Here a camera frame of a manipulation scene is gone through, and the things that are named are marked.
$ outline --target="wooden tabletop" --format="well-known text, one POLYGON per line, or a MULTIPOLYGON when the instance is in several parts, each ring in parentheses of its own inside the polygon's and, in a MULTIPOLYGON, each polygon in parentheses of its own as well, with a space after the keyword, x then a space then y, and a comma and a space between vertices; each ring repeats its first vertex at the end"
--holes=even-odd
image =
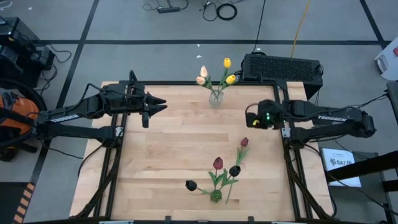
MULTIPOLYGON (((291 100, 306 100, 302 83, 289 83, 288 89, 291 100)), ((172 220, 244 221, 248 216, 256 221, 294 220, 280 131, 247 128, 244 117, 247 105, 274 100, 272 87, 231 86, 224 90, 217 110, 209 105, 210 91, 200 86, 148 85, 146 90, 167 100, 168 108, 150 119, 148 129, 142 128, 138 114, 128 117, 112 219, 164 220, 170 215, 172 220), (251 149, 228 204, 225 198, 229 187, 222 189, 223 200, 218 203, 185 188, 186 180, 195 180, 200 188, 211 191, 208 171, 214 171, 214 159, 220 156, 224 168, 229 169, 236 162, 236 148, 244 137, 249 138, 251 149)), ((111 118, 104 116, 94 120, 93 126, 110 123, 111 118)), ((312 123, 297 126, 310 128, 312 123)), ((89 140, 85 156, 99 144, 89 140)), ((301 155, 309 191, 332 214, 321 159, 308 149, 302 149, 301 155)), ((83 166, 71 215, 77 214, 96 191, 103 157, 104 150, 99 151, 83 166)), ((103 198, 106 202, 107 192, 103 198)))

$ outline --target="white paper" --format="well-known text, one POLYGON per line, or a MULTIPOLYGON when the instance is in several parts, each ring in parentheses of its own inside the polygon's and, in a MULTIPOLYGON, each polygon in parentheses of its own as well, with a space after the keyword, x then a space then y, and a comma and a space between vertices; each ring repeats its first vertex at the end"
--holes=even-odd
MULTIPOLYGON (((354 164, 354 155, 351 152, 341 149, 322 149, 323 163, 327 171, 337 169, 343 166, 354 164)), ((342 183, 350 187, 362 187, 359 177, 352 177, 341 180, 342 183)), ((344 186, 343 184, 334 181, 329 183, 330 186, 344 186)))

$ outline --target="white plastic object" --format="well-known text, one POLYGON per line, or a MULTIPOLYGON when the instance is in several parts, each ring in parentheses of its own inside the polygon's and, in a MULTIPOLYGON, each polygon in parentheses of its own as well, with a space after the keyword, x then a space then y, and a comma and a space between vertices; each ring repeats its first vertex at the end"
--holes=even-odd
POLYGON ((398 37, 393 40, 376 58, 381 77, 386 80, 398 80, 398 37))

